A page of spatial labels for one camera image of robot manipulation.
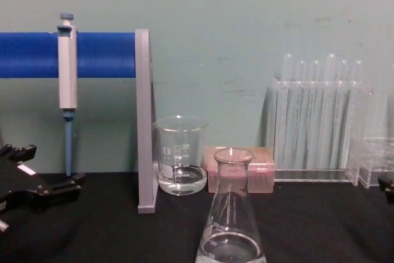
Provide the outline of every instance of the blue pipette holder bar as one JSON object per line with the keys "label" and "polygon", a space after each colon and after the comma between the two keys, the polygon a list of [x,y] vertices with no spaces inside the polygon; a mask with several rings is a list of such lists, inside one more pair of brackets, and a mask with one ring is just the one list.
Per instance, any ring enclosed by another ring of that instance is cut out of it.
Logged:
{"label": "blue pipette holder bar", "polygon": [[[0,33],[0,78],[58,78],[57,33]],[[155,211],[153,70],[148,30],[77,34],[78,78],[136,78],[139,212]]]}
{"label": "blue pipette holder bar", "polygon": [[[79,78],[135,78],[135,33],[77,33]],[[57,78],[57,33],[0,33],[0,78]]]}

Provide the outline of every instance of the test tube rack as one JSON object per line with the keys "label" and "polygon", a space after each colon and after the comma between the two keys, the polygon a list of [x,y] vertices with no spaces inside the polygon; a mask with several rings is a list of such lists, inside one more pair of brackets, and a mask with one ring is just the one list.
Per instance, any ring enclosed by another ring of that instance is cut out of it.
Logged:
{"label": "test tube rack", "polygon": [[366,187],[379,186],[383,173],[394,172],[394,138],[364,137],[357,153],[351,155],[360,166],[360,182]]}
{"label": "test tube rack", "polygon": [[367,83],[362,61],[326,63],[286,55],[269,94],[266,146],[276,163],[275,181],[358,183],[359,166],[348,162],[351,139],[363,134],[359,111]]}

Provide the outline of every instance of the white label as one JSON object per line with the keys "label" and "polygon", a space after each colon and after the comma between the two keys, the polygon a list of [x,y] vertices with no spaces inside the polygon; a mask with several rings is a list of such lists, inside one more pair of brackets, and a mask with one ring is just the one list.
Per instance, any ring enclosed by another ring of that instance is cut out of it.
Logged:
{"label": "white label", "polygon": [[0,220],[0,231],[4,232],[8,228],[8,224]]}
{"label": "white label", "polygon": [[34,172],[31,168],[28,168],[24,164],[19,165],[18,168],[31,176],[36,174],[36,172]]}
{"label": "white label", "polygon": [[163,153],[164,155],[169,156],[171,154],[171,149],[169,147],[164,146]]}
{"label": "white label", "polygon": [[163,164],[161,166],[162,169],[162,174],[164,177],[168,178],[168,179],[172,179],[172,176],[174,175],[173,171],[172,171],[172,166],[168,166],[166,164]]}
{"label": "white label", "polygon": [[189,144],[175,145],[175,166],[189,166],[190,154],[189,154]]}
{"label": "white label", "polygon": [[0,203],[0,211],[2,211],[3,209],[5,209],[5,208],[6,208],[6,205],[7,205],[7,202],[6,202],[6,201]]}

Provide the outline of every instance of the test tube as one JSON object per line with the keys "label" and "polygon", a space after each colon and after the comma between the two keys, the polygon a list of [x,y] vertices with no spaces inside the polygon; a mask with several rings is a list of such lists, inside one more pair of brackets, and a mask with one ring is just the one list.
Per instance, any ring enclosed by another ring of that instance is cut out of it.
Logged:
{"label": "test tube", "polygon": [[342,151],[340,154],[340,168],[345,169],[347,165],[347,159],[349,154],[350,137],[352,135],[352,123],[353,115],[355,110],[357,88],[361,81],[361,72],[363,71],[363,62],[357,60],[353,65],[348,67],[347,79],[350,82],[349,100],[348,100],[348,111],[345,120],[344,127],[344,138],[342,141]]}
{"label": "test tube", "polygon": [[284,136],[286,132],[287,93],[292,73],[292,54],[286,54],[281,70],[281,77],[277,96],[276,137],[275,137],[275,163],[283,168]]}
{"label": "test tube", "polygon": [[297,137],[300,129],[300,112],[301,112],[301,92],[302,92],[302,83],[305,81],[305,69],[306,63],[304,60],[301,60],[296,66],[295,72],[295,114],[294,114],[294,140],[293,140],[293,149],[297,146]]}
{"label": "test tube", "polygon": [[267,116],[267,133],[265,137],[265,146],[274,151],[275,149],[275,121],[276,121],[276,101],[278,90],[272,86],[267,89],[268,92],[268,116]]}
{"label": "test tube", "polygon": [[310,70],[315,71],[315,69],[310,69],[310,65],[305,63],[305,74],[301,87],[301,102],[299,107],[299,125],[298,133],[296,137],[296,148],[295,148],[295,169],[305,169],[307,160],[307,145],[308,145],[308,114],[309,114],[309,100],[310,92],[314,86],[310,80]]}
{"label": "test tube", "polygon": [[313,111],[315,110],[315,93],[316,87],[319,80],[319,61],[314,60],[307,68],[307,79],[310,82],[310,92],[309,92],[309,103],[308,103],[308,119],[307,119],[307,148],[310,148],[311,144],[311,125],[312,125],[312,116]]}
{"label": "test tube", "polygon": [[310,98],[311,105],[313,104],[313,108],[310,110],[313,111],[310,114],[310,133],[309,133],[309,149],[307,149],[307,157],[305,159],[306,166],[305,168],[308,170],[316,169],[317,162],[318,162],[318,142],[320,136],[320,125],[321,125],[321,118],[322,118],[322,111],[323,111],[323,95],[324,95],[324,65],[318,65],[317,73],[315,73],[316,77],[316,84],[315,88],[312,89],[312,98]]}
{"label": "test tube", "polygon": [[319,140],[318,140],[318,162],[317,168],[328,169],[330,165],[330,142],[332,129],[330,129],[330,119],[333,108],[333,95],[334,89],[334,70],[335,70],[336,57],[334,54],[329,54],[326,59],[326,68],[324,69],[324,84],[323,84],[323,109],[321,113],[321,122],[319,129]]}
{"label": "test tube", "polygon": [[334,132],[332,135],[332,153],[330,169],[339,169],[339,150],[340,150],[340,132],[342,127],[342,121],[344,118],[344,108],[345,108],[345,95],[346,95],[346,85],[345,78],[347,74],[348,64],[346,60],[340,61],[336,69],[336,80],[337,80],[337,95],[336,95],[336,105],[334,114]]}

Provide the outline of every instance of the black clamp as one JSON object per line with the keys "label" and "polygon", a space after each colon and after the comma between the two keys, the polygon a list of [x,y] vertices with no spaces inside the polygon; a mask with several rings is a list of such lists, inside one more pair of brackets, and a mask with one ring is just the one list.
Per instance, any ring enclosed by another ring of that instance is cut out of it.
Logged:
{"label": "black clamp", "polygon": [[394,204],[394,174],[387,173],[381,175],[378,179],[380,191],[386,195],[387,202]]}
{"label": "black clamp", "polygon": [[85,174],[77,174],[59,184],[46,184],[22,163],[33,159],[36,150],[35,145],[22,149],[11,145],[0,148],[0,215],[15,208],[41,212],[51,206],[78,199]]}

